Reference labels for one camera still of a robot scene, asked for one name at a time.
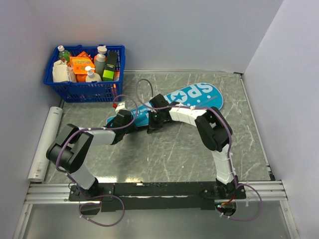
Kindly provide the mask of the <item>blue SPORT racket cover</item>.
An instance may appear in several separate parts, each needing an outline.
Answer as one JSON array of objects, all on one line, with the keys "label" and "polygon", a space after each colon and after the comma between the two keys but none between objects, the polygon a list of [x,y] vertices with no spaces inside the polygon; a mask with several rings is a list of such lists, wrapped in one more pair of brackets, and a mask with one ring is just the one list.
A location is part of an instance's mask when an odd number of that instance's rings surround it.
[{"label": "blue SPORT racket cover", "polygon": [[[134,121],[135,128],[148,128],[148,111],[151,111],[149,107],[161,108],[178,104],[188,107],[216,107],[220,110],[223,106],[223,96],[215,86],[209,83],[196,83],[166,95],[158,94],[144,105],[130,110],[132,116],[136,118]],[[172,122],[177,117],[170,118],[171,120],[165,123]]]}]

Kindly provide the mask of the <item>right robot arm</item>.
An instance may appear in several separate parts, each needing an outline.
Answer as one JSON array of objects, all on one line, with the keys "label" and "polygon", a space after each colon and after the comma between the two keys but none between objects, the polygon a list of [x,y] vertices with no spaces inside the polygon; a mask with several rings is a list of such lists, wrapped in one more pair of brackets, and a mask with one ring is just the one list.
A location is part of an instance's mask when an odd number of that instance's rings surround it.
[{"label": "right robot arm", "polygon": [[198,130],[200,138],[213,155],[216,167],[217,191],[221,198],[235,198],[238,179],[231,159],[232,129],[216,107],[185,106],[168,103],[158,94],[150,100],[149,130],[161,128],[166,121],[178,121]]}]

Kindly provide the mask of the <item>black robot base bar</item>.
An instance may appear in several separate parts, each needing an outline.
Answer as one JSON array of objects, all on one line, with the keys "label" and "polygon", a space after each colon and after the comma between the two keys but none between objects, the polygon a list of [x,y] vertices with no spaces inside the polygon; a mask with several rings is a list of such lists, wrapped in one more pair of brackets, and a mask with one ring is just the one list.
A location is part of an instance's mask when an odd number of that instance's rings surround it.
[{"label": "black robot base bar", "polygon": [[[71,202],[101,203],[102,212],[117,210],[189,209],[215,210],[221,198],[216,181],[99,183],[101,195],[86,197],[75,185],[70,189]],[[235,199],[245,199],[243,186],[236,188]]]}]

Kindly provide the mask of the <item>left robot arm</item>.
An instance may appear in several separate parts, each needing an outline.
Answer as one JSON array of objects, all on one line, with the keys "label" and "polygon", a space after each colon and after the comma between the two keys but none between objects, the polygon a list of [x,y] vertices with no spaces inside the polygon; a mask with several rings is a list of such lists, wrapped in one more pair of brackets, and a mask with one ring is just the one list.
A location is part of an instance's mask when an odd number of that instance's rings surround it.
[{"label": "left robot arm", "polygon": [[128,110],[119,110],[106,125],[106,129],[83,130],[73,124],[67,124],[46,152],[46,158],[66,173],[81,189],[81,195],[93,200],[101,195],[98,180],[85,166],[84,160],[90,146],[114,145],[125,134],[135,128],[133,115]]}]

